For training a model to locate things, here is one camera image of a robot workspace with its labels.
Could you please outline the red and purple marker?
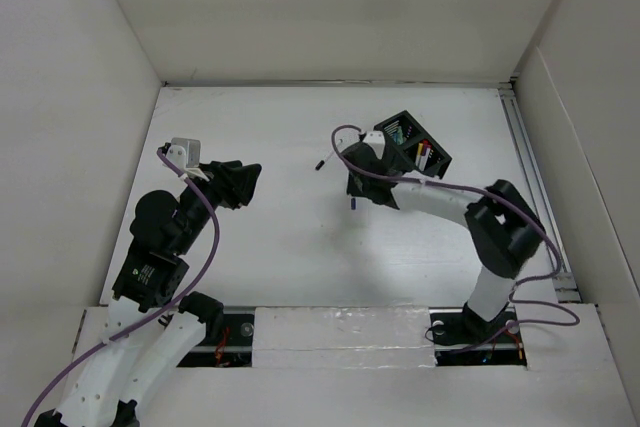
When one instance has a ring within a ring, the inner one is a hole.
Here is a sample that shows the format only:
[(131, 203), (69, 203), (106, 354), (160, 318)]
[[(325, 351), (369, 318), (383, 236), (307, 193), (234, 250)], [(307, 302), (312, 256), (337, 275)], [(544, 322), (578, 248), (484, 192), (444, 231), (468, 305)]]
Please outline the red and purple marker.
[(432, 148), (426, 152), (427, 155), (423, 155), (419, 161), (418, 168), (420, 171), (424, 171), (427, 167), (429, 158), (431, 156)]

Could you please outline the black-capped white marker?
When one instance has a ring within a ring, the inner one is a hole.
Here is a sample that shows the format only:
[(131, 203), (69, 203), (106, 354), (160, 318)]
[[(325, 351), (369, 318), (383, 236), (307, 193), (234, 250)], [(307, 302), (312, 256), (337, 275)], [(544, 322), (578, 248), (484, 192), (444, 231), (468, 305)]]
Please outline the black-capped white marker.
[(334, 156), (335, 152), (330, 152), (327, 156), (325, 156), (323, 159), (321, 159), (314, 167), (315, 171), (319, 171), (320, 169), (322, 169), (327, 162), (329, 162), (329, 160)]

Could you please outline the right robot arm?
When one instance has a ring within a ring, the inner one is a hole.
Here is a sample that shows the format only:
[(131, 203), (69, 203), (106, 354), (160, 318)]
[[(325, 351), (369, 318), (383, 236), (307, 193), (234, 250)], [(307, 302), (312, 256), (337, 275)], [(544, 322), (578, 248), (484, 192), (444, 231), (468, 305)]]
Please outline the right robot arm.
[(494, 333), (524, 264), (538, 250), (544, 230), (518, 189), (498, 179), (475, 192), (454, 188), (417, 170), (398, 170), (380, 147), (359, 141), (342, 151), (348, 194), (403, 212), (422, 212), (466, 228), (481, 270), (462, 310), (469, 334)]

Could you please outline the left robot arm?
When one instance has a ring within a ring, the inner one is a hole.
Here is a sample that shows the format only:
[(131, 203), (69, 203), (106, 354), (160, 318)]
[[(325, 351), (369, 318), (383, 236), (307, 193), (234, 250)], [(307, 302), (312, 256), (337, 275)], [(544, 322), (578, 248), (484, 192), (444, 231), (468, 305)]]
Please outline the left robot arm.
[(137, 426), (162, 381), (207, 336), (221, 331), (223, 304), (181, 285), (184, 260), (219, 207), (238, 209), (253, 198), (262, 167), (212, 161), (188, 171), (166, 167), (184, 181), (180, 196), (154, 190), (141, 197), (130, 226), (133, 236), (112, 287), (100, 342), (56, 377), (83, 370), (54, 409), (29, 411), (24, 425)]

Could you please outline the black two-compartment organizer box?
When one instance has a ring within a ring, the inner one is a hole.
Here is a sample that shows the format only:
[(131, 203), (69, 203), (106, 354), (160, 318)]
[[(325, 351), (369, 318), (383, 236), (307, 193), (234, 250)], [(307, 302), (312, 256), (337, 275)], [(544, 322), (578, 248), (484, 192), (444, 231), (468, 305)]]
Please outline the black two-compartment organizer box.
[[(406, 137), (406, 142), (398, 145), (392, 138), (393, 132), (401, 127)], [(384, 157), (396, 171), (406, 173), (417, 170), (428, 177), (442, 179), (452, 161), (447, 151), (431, 136), (427, 130), (406, 110), (379, 122), (374, 126), (375, 130), (385, 135), (386, 148)], [(418, 168), (416, 152), (418, 144), (423, 141), (430, 143), (432, 152), (427, 167), (424, 171)]]

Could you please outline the white foam block front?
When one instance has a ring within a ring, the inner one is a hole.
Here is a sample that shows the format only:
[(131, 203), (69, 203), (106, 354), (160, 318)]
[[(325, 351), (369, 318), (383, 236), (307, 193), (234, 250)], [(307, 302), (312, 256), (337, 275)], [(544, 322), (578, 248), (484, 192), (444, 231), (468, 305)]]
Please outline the white foam block front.
[(435, 366), (424, 307), (273, 307), (255, 312), (252, 366), (412, 370)]

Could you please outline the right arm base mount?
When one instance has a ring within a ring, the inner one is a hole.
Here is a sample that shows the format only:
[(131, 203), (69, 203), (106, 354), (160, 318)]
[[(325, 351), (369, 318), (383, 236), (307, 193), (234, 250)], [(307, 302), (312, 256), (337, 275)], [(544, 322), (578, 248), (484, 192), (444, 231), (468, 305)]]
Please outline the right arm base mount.
[(487, 329), (474, 332), (465, 325), (458, 311), (432, 312), (431, 326), (424, 337), (434, 345), (438, 367), (462, 366), (525, 366), (526, 354), (519, 331), (515, 328), (493, 338), (508, 322), (515, 321), (513, 311), (503, 312)]

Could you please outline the aluminium rail right edge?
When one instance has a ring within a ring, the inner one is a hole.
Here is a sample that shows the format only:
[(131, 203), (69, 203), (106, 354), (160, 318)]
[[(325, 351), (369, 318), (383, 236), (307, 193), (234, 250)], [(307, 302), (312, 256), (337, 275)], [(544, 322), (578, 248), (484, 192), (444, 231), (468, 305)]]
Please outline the aluminium rail right edge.
[(559, 302), (563, 304), (581, 303), (582, 298), (570, 269), (557, 222), (517, 103), (516, 94), (510, 83), (500, 83), (498, 92), (524, 173), (528, 195), (531, 197), (530, 205), (562, 257), (563, 266), (561, 272), (552, 280), (556, 295)]

